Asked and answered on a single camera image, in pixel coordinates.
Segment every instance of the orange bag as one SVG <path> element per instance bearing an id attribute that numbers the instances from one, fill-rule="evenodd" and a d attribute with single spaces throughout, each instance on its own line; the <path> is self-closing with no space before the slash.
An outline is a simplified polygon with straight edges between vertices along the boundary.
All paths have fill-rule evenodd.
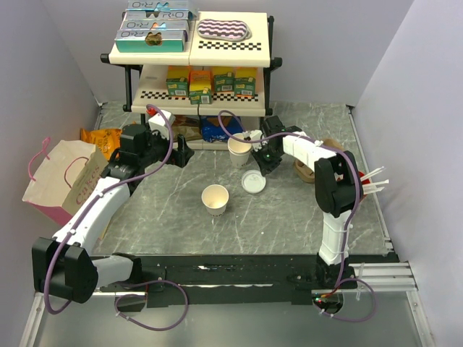
<path id="1" fill-rule="evenodd" d="M 121 132 L 121 129 L 99 129 L 91 132 L 81 129 L 80 139 L 97 145 L 106 160 L 109 160 L 114 150 L 121 147 Z"/>

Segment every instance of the gray marble tabletop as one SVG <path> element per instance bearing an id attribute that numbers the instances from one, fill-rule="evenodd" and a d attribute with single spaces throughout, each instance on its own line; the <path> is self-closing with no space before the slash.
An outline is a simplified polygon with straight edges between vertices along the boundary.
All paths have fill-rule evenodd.
<path id="1" fill-rule="evenodd" d="M 101 127 L 139 121 L 140 115 L 121 109 L 121 104 L 105 107 Z M 346 106 L 285 102 L 274 103 L 273 109 L 287 126 L 297 125 L 313 138 L 338 140 L 365 170 Z M 252 157 L 245 168 L 236 169 L 227 151 L 196 151 L 186 168 L 165 166 L 142 181 L 112 218 L 94 254 L 315 254 L 323 215 L 314 186 L 299 179 L 293 162 L 285 155 L 267 175 L 265 189 L 253 195 L 241 186 L 242 174 L 258 168 Z M 221 184 L 230 194 L 226 212 L 217 218 L 201 202 L 201 192 L 210 184 Z M 362 202 L 352 223 L 352 254 L 387 253 L 372 197 Z"/>

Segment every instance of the paper bag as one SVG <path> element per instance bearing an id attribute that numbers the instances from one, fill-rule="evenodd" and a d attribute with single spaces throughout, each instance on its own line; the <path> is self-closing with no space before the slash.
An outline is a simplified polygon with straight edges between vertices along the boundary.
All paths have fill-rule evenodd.
<path id="1" fill-rule="evenodd" d="M 42 150 L 29 162 L 30 182 L 22 201 L 63 226 L 92 194 L 108 162 L 103 153 L 90 143 L 60 141 L 47 153 L 49 142 L 47 137 L 42 142 Z M 45 158 L 32 175 L 30 166 L 42 153 Z"/>

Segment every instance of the white paper cup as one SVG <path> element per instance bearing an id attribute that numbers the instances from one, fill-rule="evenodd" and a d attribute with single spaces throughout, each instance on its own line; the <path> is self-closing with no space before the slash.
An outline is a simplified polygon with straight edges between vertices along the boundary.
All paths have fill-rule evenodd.
<path id="1" fill-rule="evenodd" d="M 239 139 L 245 138 L 243 133 L 234 134 L 233 136 Z M 231 160 L 231 164 L 233 165 L 233 167 L 242 168 L 243 166 L 246 166 L 247 159 L 249 159 L 249 153 L 251 152 L 251 149 L 252 149 L 252 145 L 250 143 L 243 143 L 240 141 L 236 141 L 232 139 L 231 137 L 229 138 L 229 141 L 227 142 L 227 144 L 229 147 L 230 160 Z"/>
<path id="2" fill-rule="evenodd" d="M 211 215 L 219 216 L 225 212 L 229 191 L 224 186 L 212 184 L 203 190 L 201 200 Z"/>

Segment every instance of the bag handle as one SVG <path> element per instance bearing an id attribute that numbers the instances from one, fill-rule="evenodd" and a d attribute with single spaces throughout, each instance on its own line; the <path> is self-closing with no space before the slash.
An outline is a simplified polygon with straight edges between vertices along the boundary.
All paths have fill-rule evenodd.
<path id="1" fill-rule="evenodd" d="M 75 159 L 67 166 L 66 171 L 64 172 L 64 181 L 66 182 L 67 186 L 68 186 L 69 188 L 71 188 L 71 189 L 72 189 L 72 186 L 71 186 L 71 184 L 69 184 L 69 182 L 68 182 L 67 179 L 66 179 L 67 171 L 71 168 L 71 165 L 72 165 L 73 163 L 75 163 L 76 161 L 78 161 L 79 159 L 86 159 L 87 161 L 85 161 L 85 164 L 88 162 L 88 158 L 87 158 L 87 157 L 75 158 Z"/>
<path id="2" fill-rule="evenodd" d="M 37 153 L 36 155 L 34 155 L 32 157 L 32 159 L 30 160 L 29 164 L 27 165 L 27 173 L 29 174 L 29 178 L 32 179 L 33 181 L 37 181 L 35 179 L 35 177 L 31 174 L 30 172 L 30 166 L 32 165 L 32 162 L 40 155 L 40 154 L 45 154 L 45 158 L 47 158 L 48 160 L 50 160 L 50 157 L 48 156 L 47 152 L 46 152 L 46 148 L 48 147 L 48 145 L 50 145 L 50 141 L 51 141 L 51 138 L 50 137 L 46 137 L 44 141 L 42 141 L 42 150 Z"/>

